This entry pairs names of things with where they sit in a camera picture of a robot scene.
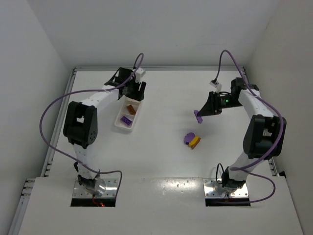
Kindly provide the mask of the yellow lego plate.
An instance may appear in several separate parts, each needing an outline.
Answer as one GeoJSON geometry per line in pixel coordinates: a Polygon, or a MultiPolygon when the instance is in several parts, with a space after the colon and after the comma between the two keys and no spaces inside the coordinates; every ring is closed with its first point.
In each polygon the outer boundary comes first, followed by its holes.
{"type": "Polygon", "coordinates": [[[199,137],[195,136],[190,142],[189,142],[189,146],[192,147],[193,145],[195,145],[198,142],[199,137]]]}

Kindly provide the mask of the purple rounded lego brick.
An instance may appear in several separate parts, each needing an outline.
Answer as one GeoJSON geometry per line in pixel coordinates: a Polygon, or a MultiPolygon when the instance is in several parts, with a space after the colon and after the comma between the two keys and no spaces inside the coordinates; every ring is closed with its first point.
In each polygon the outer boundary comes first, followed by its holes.
{"type": "Polygon", "coordinates": [[[195,134],[193,132],[189,132],[184,137],[184,143],[188,145],[195,138],[195,134]]]}

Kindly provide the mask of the purple square lego plate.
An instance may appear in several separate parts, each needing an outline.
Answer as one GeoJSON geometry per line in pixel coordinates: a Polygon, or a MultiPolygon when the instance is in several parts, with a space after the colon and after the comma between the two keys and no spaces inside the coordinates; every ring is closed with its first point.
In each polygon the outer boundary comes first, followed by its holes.
{"type": "Polygon", "coordinates": [[[126,126],[130,126],[130,125],[132,124],[132,121],[131,121],[129,118],[127,118],[126,116],[123,116],[123,117],[120,119],[120,121],[121,121],[122,123],[124,123],[126,126]]]}

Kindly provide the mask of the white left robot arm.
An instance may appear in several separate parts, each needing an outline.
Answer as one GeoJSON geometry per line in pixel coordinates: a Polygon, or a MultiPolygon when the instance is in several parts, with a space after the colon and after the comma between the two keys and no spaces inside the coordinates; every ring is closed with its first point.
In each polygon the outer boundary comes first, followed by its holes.
{"type": "Polygon", "coordinates": [[[99,195],[104,187],[92,147],[98,136],[98,115],[111,103],[123,97],[139,107],[146,88],[146,82],[142,81],[145,73],[143,68],[120,67],[91,96],[68,104],[63,134],[76,155],[74,167],[78,173],[78,182],[89,193],[99,195]]]}

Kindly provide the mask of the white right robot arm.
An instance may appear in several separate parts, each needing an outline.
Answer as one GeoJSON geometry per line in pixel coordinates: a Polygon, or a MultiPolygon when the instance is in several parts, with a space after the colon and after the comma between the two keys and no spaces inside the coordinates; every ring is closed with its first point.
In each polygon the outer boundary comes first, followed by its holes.
{"type": "Polygon", "coordinates": [[[242,78],[231,81],[231,91],[209,92],[199,111],[194,111],[198,123],[202,117],[215,116],[223,109],[243,107],[250,123],[243,140],[243,152],[222,173],[222,187],[228,191],[242,188],[248,175],[264,160],[279,156],[282,150],[287,121],[260,97],[259,88],[245,84],[242,78]]]}

